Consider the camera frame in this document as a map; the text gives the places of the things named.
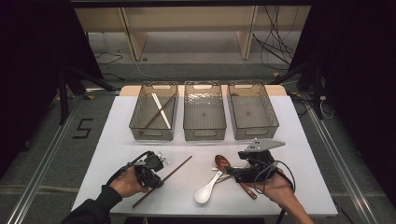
gray floor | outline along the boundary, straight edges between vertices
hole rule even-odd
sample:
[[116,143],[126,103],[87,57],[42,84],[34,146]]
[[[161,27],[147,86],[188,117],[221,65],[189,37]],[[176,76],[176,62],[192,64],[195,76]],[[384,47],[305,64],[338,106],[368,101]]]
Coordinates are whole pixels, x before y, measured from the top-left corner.
[[[266,33],[257,34],[257,36],[266,35]],[[288,45],[295,47],[298,38],[298,32],[291,33],[286,39]],[[142,60],[137,62],[138,66],[131,60],[123,34],[90,34],[90,40],[92,49],[97,55],[102,52],[122,55],[122,58],[114,63],[100,65],[104,74],[124,78],[120,80],[117,77],[105,75],[105,81],[116,87],[138,84],[155,77],[176,79],[180,82],[209,78],[223,82],[230,79],[260,78],[268,82],[274,79],[274,73],[285,72],[263,65],[261,48],[255,42],[252,43],[249,59],[241,60],[234,33],[149,34]],[[107,63],[117,58],[118,56],[103,55],[97,61]],[[277,58],[266,52],[262,54],[262,59],[272,66],[287,68],[285,64],[279,63]],[[284,84],[285,89],[297,91],[295,87],[297,79],[298,76],[288,80]],[[90,82],[84,82],[84,84],[87,88],[95,88]],[[65,129],[64,139],[51,160],[48,171],[44,173],[37,194],[32,203],[27,205],[27,213],[22,223],[57,223],[70,212],[117,93],[90,91],[87,95],[91,98],[70,99],[69,103],[76,107],[75,113]],[[298,114],[305,112],[305,107],[300,103],[295,103],[295,108]],[[325,105],[324,110],[332,111],[329,105]],[[353,222],[363,223],[365,218],[361,217],[359,209],[354,204],[354,198],[344,184],[312,116],[315,115],[308,110],[307,113],[301,115],[301,123],[327,187],[334,201]],[[91,119],[84,121],[82,126],[90,128],[91,131],[87,138],[74,138],[86,133],[78,130],[82,119]],[[52,146],[53,136],[60,128],[59,120],[60,102],[55,99],[31,139],[31,148],[19,154],[0,181],[0,223],[7,223],[14,206],[24,193],[24,188],[35,176],[37,167],[46,155],[49,146]],[[377,223],[396,223],[395,208],[376,183],[364,160],[356,154],[353,142],[343,124],[336,115],[332,119],[324,119],[323,123],[329,130],[342,158],[346,161],[347,169],[372,208],[372,214]],[[113,217],[113,223],[123,223],[123,220],[124,217]],[[349,223],[342,212],[336,217],[315,218],[315,221],[317,223]],[[276,217],[265,219],[265,223],[275,222]],[[291,221],[285,217],[282,223],[291,223]]]

brown ladle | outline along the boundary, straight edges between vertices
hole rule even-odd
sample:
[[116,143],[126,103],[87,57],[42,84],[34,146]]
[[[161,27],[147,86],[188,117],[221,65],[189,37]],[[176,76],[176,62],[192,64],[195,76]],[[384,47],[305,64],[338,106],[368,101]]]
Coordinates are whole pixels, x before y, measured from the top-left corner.
[[[216,162],[216,165],[218,166],[218,168],[223,173],[226,173],[225,166],[230,166],[231,167],[230,162],[227,161],[227,159],[225,159],[223,156],[220,156],[220,155],[217,155],[215,157],[215,162]],[[257,195],[253,191],[251,191],[251,189],[248,186],[246,186],[245,183],[239,183],[239,184],[241,185],[242,189],[244,189],[245,192],[250,196],[250,198],[252,198],[252,199],[256,199],[257,198]]]

power cord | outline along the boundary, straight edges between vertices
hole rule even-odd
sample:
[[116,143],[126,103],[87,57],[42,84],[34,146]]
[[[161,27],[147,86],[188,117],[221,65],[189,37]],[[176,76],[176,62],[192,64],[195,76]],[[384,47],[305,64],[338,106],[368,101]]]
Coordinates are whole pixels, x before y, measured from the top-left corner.
[[352,218],[350,218],[350,216],[347,214],[347,212],[340,206],[340,204],[338,204],[338,202],[335,201],[335,199],[332,199],[332,202],[334,203],[334,205],[337,207],[337,210],[341,211],[344,216],[346,217],[346,219],[349,221],[350,224],[354,224]]
[[118,61],[119,59],[122,58],[122,55],[120,55],[120,54],[112,54],[112,53],[104,52],[104,53],[101,53],[101,54],[95,56],[95,59],[100,58],[100,57],[102,57],[102,56],[105,55],[105,54],[108,54],[108,55],[111,55],[111,56],[116,56],[116,57],[118,57],[118,58],[117,58],[117,59],[114,59],[114,60],[112,60],[112,61],[110,61],[110,62],[108,62],[108,63],[99,63],[99,64],[110,64],[110,63],[114,63],[114,62],[116,62],[116,61]]
[[324,112],[324,110],[323,110],[323,108],[322,108],[322,104],[323,104],[324,101],[325,101],[325,100],[321,100],[321,101],[320,101],[320,110],[321,110],[323,116],[324,116],[326,119],[332,119],[332,117],[334,117],[334,110],[332,111],[332,115],[331,115],[330,117],[327,117],[326,113]]

clear plastic bin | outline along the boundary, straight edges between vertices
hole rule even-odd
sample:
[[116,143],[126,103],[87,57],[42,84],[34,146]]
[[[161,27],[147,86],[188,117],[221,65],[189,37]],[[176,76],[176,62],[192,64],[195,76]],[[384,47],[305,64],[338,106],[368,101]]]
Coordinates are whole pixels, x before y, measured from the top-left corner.
[[226,127],[219,82],[185,82],[183,128],[186,141],[224,140]]
[[231,81],[227,95],[236,140],[274,137],[279,122],[261,80]]
[[[152,93],[157,95],[164,116]],[[176,82],[143,83],[129,124],[134,139],[172,141],[177,114],[177,100]]]

black sleeve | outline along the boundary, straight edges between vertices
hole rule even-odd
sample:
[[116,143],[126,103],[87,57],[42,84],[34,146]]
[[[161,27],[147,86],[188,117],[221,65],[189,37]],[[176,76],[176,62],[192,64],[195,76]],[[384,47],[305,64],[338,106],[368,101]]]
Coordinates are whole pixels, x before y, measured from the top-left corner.
[[111,208],[122,201],[122,197],[110,186],[103,185],[102,192],[96,200],[88,199],[63,221],[65,224],[106,223]]

